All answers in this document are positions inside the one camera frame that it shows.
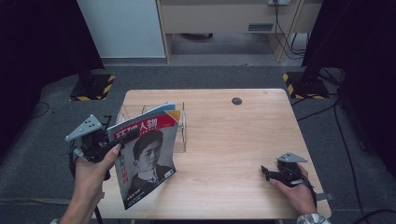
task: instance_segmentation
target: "white wall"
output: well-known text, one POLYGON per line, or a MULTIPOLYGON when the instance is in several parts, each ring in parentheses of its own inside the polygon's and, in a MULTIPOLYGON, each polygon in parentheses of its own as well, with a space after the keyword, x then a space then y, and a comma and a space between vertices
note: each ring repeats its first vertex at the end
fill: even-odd
POLYGON ((165 58, 155 0, 78 0, 102 58, 165 58))

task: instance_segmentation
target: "sleeve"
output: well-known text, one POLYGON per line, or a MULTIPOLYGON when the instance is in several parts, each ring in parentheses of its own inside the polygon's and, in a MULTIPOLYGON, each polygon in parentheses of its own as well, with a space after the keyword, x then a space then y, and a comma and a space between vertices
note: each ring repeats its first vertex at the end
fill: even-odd
POLYGON ((332 224, 329 219, 321 214, 307 214, 299 216, 297 224, 332 224))

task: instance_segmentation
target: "magazine cover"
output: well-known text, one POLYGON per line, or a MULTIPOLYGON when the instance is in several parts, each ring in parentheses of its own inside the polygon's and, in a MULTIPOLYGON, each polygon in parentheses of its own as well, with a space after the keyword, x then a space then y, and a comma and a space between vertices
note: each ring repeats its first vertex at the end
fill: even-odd
POLYGON ((132 129, 140 134, 125 144, 115 167, 125 210, 143 199, 176 172, 173 151, 181 112, 151 110, 108 129, 109 140, 132 129))

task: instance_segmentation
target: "person's right hand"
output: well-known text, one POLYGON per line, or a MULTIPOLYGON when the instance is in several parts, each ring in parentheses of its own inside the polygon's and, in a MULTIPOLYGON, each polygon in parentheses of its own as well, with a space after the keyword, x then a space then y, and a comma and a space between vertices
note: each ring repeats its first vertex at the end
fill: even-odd
MULTIPOLYGON (((298 164, 302 174, 308 178, 308 172, 305 168, 298 164)), ((301 215, 314 214, 317 213, 317 208, 315 207, 314 199, 312 198, 311 191, 305 184, 299 184, 293 188, 289 188, 282 182, 270 179, 271 184, 273 184, 277 189, 279 189, 285 196, 289 199, 291 206, 301 215)))

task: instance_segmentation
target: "clear acrylic stand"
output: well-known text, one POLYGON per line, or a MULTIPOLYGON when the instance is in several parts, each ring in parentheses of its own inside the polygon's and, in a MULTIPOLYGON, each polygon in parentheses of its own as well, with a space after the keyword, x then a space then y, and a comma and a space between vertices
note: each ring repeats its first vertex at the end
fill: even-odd
MULTIPOLYGON (((139 116, 157 106, 158 105, 122 105, 117 116, 117 123, 139 116)), ((186 152, 187 145, 186 112, 184 109, 184 102, 176 104, 176 110, 181 112, 181 118, 178 122, 174 153, 182 153, 186 152)))

